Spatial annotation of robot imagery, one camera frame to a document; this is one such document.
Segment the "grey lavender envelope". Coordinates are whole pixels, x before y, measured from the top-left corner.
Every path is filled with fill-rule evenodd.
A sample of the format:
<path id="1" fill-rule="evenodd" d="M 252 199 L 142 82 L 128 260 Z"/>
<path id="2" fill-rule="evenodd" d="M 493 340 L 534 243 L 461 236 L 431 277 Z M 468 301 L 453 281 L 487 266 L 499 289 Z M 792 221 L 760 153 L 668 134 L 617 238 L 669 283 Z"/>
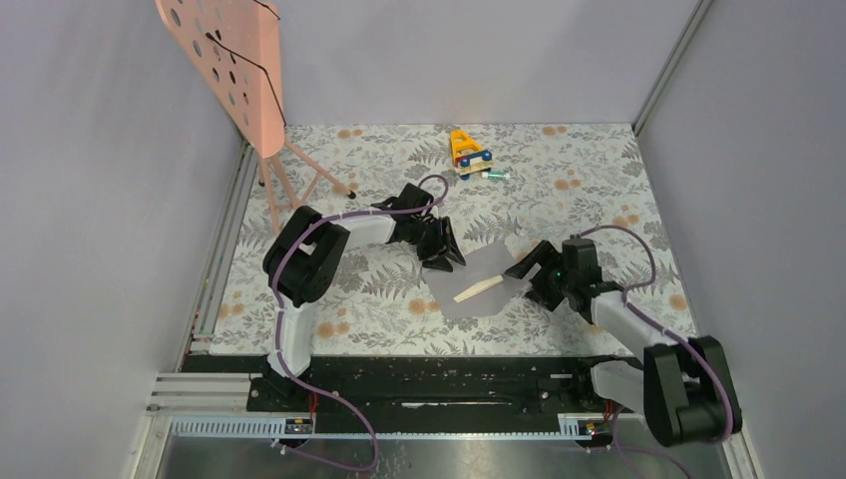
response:
<path id="1" fill-rule="evenodd" d="M 526 288 L 525 279 L 504 275 L 517 261 L 502 240 L 479 247 L 465 256 L 466 265 L 454 265 L 453 270 L 425 269 L 422 277 L 447 319 L 484 317 L 499 314 L 511 299 Z M 459 295 L 479 283 L 490 283 L 499 276 L 501 281 L 462 301 Z"/>

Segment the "beige lined letter paper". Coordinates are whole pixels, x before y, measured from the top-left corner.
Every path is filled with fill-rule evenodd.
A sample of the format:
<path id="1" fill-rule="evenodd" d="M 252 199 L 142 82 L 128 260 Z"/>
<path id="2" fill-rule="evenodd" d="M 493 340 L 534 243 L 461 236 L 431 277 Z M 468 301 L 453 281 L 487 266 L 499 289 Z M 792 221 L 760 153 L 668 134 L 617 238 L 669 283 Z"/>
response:
<path id="1" fill-rule="evenodd" d="M 480 280 L 473 285 L 467 287 L 465 290 L 460 292 L 459 294 L 455 295 L 453 300 L 456 303 L 463 302 L 467 299 L 470 299 L 474 296 L 477 296 L 492 287 L 502 283 L 504 281 L 504 277 L 501 274 L 491 276 L 489 278 Z"/>

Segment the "green white glue stick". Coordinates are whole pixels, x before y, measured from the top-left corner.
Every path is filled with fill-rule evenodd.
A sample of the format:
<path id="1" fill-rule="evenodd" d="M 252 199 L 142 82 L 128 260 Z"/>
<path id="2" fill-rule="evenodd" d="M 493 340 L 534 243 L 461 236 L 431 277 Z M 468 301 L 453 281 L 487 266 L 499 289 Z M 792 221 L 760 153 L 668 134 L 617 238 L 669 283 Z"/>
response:
<path id="1" fill-rule="evenodd" d="M 481 173 L 483 179 L 491 181 L 506 181 L 511 175 L 507 172 L 483 171 Z"/>

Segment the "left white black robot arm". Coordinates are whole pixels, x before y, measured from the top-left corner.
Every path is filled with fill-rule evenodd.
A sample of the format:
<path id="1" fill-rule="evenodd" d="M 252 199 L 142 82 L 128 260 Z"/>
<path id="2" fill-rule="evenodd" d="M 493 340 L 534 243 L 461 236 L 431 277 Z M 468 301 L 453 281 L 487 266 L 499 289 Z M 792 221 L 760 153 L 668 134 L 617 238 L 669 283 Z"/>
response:
<path id="1" fill-rule="evenodd" d="M 405 242 L 424 268 L 451 272 L 466 264 L 450 219 L 437 213 L 442 201 L 407 184 L 365 210 L 324 216 L 300 206 L 293 212 L 262 261 L 280 301 L 267 361 L 279 374 L 270 394 L 281 407 L 295 410 L 308 400 L 310 386 L 300 375 L 311 361 L 313 305 L 329 290 L 347 250 Z"/>

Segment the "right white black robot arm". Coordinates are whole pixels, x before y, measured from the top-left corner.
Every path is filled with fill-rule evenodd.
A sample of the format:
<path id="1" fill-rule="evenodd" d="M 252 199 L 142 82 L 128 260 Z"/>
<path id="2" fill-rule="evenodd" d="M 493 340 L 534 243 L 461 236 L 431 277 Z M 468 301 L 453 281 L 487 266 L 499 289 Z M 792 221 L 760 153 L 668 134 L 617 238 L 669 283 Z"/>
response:
<path id="1" fill-rule="evenodd" d="M 604 277 L 596 244 L 572 237 L 540 242 L 505 271 L 530 283 L 527 297 L 548 310 L 562 303 L 610 333 L 638 361 L 594 365 L 572 385 L 574 401 L 596 411 L 609 400 L 643 416 L 662 446 L 721 442 L 741 431 L 743 415 L 722 344 L 683 338 L 630 301 L 628 288 Z"/>

